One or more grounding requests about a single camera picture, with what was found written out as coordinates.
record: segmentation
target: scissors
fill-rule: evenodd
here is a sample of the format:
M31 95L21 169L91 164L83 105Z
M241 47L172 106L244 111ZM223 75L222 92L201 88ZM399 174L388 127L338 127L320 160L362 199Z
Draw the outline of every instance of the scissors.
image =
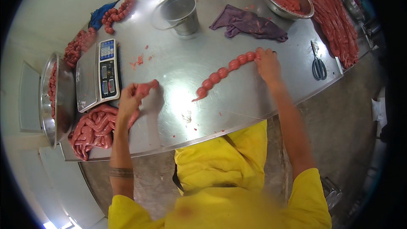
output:
M312 62L312 75L316 80L324 80L326 79L325 64L321 59L317 57L317 52L315 50L313 41L311 41L311 47L312 51L314 52L314 61Z

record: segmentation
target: stainless steel table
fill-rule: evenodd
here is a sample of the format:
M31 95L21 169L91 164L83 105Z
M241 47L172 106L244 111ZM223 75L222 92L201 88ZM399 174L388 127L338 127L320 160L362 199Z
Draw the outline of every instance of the stainless steel table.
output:
M197 0L200 28L190 36L179 36L174 30L160 31L150 25L150 13L162 1L138 0L133 15L113 24L114 35L105 33L103 27L98 32L97 42L114 37L120 43L123 87L131 82L152 79L160 82L160 88L151 91L143 100L140 118L130 129L132 156L196 144L277 114L276 105L253 62L231 72L208 92L206 98L191 102L197 96L196 89L212 72L227 66L239 54L254 51L257 47L272 48L278 52L282 78L296 103L315 95L343 76L325 45L327 39L319 24L311 19L283 19L272 13L263 0ZM270 17L287 31L288 40L280 43L255 39L243 33L227 38L224 35L226 28L209 29L226 4L241 9L248 7L261 17ZM157 24L168 25L160 19L157 19ZM321 55L328 71L328 77L323 81L316 81L312 76L314 56L310 40L317 43L318 55ZM358 44L359 55L369 50L363 35L359 36ZM137 61L141 54L144 54L144 63L133 71L129 62ZM61 143L61 147L67 161L79 161L67 140ZM110 153L110 149L94 148L89 152L89 161L109 159Z

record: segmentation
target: bucket handle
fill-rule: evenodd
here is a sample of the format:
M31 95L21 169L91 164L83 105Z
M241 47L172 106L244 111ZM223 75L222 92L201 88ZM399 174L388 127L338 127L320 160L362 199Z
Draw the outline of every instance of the bucket handle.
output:
M166 2L166 1L167 1L167 0L164 0L163 2L159 3L159 4L154 8L153 12L151 13L150 22L151 22L151 26L153 26L153 28L155 28L155 29L158 29L158 30L168 30L168 29L171 29L171 28L175 28L175 27L178 27L179 25L181 25L182 23L185 23L185 22L186 22L186 19L188 18L188 17L185 17L185 18L181 19L178 23L176 23L176 24L174 24L174 25L172 25L172 26L166 27L166 28L159 28L159 27L155 26L155 23L153 22L154 13L155 13L155 11L157 11L157 9L158 9L164 2Z

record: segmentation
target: concrete floor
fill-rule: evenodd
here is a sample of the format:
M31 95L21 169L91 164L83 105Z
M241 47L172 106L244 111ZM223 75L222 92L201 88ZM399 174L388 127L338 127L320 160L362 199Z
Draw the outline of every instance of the concrete floor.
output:
M346 219L363 184L376 132L370 99L377 96L383 85L379 64L368 54L342 79L298 105L320 174L328 176L343 191L341 201L331 210L333 219ZM284 202L291 193L292 177L278 116L268 119L267 135L263 191ZM164 216L180 196L172 182L174 151L137 157L132 161L135 201L149 211L152 219ZM107 215L112 200L107 174L109 162L80 164L90 190Z

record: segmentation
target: hand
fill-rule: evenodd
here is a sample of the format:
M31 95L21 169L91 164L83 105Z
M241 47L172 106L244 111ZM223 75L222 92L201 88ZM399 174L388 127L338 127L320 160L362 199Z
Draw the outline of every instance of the hand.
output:
M257 57L254 59L257 70L269 87L281 83L281 67L277 59L277 52L270 48L264 51L262 47L256 49Z
M130 116L138 110L138 107L141 104L141 99L143 98L142 94L135 95L135 91L138 87L138 84L131 83L129 86L122 89L120 95L120 106L119 112L117 115L118 119L124 119L128 121Z

